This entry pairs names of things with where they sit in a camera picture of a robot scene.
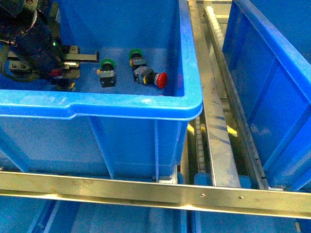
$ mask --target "screw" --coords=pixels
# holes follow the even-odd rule
[[[19,34],[24,35],[24,34],[25,34],[25,30],[20,29],[20,30],[19,30]]]

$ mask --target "aluminum rail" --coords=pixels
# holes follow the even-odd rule
[[[240,187],[224,111],[217,92],[206,39],[201,28],[197,3],[195,0],[189,0],[188,4],[203,88],[204,116],[207,127],[207,144],[209,145],[207,153],[210,158],[212,182],[214,186]]]
[[[267,184],[258,152],[255,148],[254,140],[250,133],[250,129],[243,112],[241,101],[226,64],[224,54],[222,53],[224,42],[219,40],[218,32],[214,29],[216,22],[213,20],[214,17],[212,14],[214,14],[212,8],[207,7],[205,9],[204,18],[207,23],[209,34],[211,35],[211,41],[222,80],[225,85],[230,109],[232,110],[234,118],[236,119],[237,130],[239,136],[241,137],[243,153],[249,169],[252,185],[259,189],[271,189]]]
[[[0,172],[0,195],[311,219],[311,194]]]

